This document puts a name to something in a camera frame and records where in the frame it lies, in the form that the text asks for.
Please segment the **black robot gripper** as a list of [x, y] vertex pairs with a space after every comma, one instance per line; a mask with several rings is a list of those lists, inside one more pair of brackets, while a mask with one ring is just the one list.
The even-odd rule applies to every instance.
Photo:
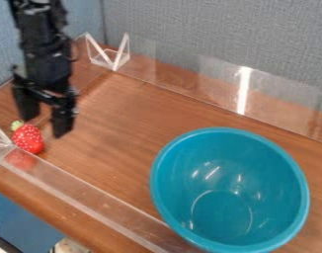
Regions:
[[69, 52], [24, 54], [24, 64], [13, 67], [12, 94], [21, 119], [26, 122], [40, 114], [40, 103], [52, 110], [53, 137], [62, 137], [73, 128], [76, 92], [69, 83], [72, 63]]

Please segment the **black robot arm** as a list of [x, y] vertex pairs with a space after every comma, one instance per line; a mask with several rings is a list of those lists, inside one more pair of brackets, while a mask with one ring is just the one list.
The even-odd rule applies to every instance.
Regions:
[[24, 63], [14, 65], [12, 94], [21, 119], [41, 113], [40, 103], [52, 108], [53, 136], [72, 131], [77, 92], [69, 84], [72, 39], [64, 33], [66, 11], [60, 0], [6, 0]]

